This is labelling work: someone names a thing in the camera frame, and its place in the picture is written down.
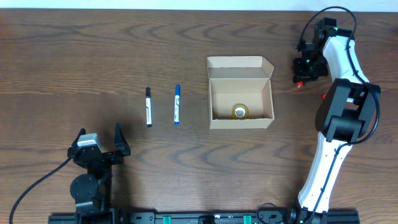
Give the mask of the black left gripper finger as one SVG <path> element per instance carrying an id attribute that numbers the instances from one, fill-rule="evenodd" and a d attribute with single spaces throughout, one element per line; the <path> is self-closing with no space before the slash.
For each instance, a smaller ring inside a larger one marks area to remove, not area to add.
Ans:
<path id="1" fill-rule="evenodd" d="M 79 140 L 80 136 L 85 135 L 85 134 L 86 134 L 85 128 L 81 128 L 76 139 L 72 142 L 71 148 L 78 147 L 78 140 Z"/>
<path id="2" fill-rule="evenodd" d="M 123 136 L 123 132 L 121 130 L 119 123 L 116 124 L 116 128 L 115 128 L 114 146 L 116 147 L 116 149 L 120 153 L 120 155 L 122 155 L 122 156 L 130 156 L 131 155 L 131 148 Z"/>

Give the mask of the black whiteboard marker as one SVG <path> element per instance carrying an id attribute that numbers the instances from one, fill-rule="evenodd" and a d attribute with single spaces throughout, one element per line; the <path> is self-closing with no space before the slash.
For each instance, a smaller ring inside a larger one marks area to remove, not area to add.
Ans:
<path id="1" fill-rule="evenodd" d="M 146 88 L 146 125 L 148 128 L 152 126 L 152 101 L 150 88 Z"/>

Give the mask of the clear tape roll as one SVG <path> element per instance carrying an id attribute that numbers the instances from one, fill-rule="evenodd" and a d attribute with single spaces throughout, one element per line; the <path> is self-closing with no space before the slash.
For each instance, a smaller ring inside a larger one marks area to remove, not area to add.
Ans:
<path id="1" fill-rule="evenodd" d="M 231 110 L 231 116 L 233 119 L 246 119 L 249 115 L 249 110 L 244 104 L 236 104 Z"/>

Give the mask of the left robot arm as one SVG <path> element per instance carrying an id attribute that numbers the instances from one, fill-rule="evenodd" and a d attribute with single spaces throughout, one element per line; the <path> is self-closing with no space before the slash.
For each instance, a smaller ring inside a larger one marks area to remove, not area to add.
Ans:
<path id="1" fill-rule="evenodd" d="M 67 156 L 87 173 L 76 177 L 70 185 L 70 194 L 75 200 L 75 223 L 123 223 L 124 212 L 111 205 L 112 166 L 122 164 L 124 157 L 131 155 L 120 124 L 116 125 L 114 146 L 111 152 L 102 152 L 102 144 L 96 133 L 88 134 L 81 129 L 68 149 Z"/>

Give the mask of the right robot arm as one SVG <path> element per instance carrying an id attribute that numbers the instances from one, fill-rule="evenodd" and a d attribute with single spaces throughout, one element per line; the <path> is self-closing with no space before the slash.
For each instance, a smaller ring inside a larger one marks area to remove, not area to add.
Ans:
<path id="1" fill-rule="evenodd" d="M 351 223 L 356 217 L 329 210 L 345 157 L 374 133 L 369 124 L 380 117 L 381 89 L 361 71 L 354 47 L 354 31 L 327 17 L 315 24 L 311 42 L 300 39 L 296 47 L 302 55 L 293 61 L 293 82 L 302 87 L 330 76 L 332 85 L 315 117 L 318 143 L 310 173 L 286 223 Z"/>

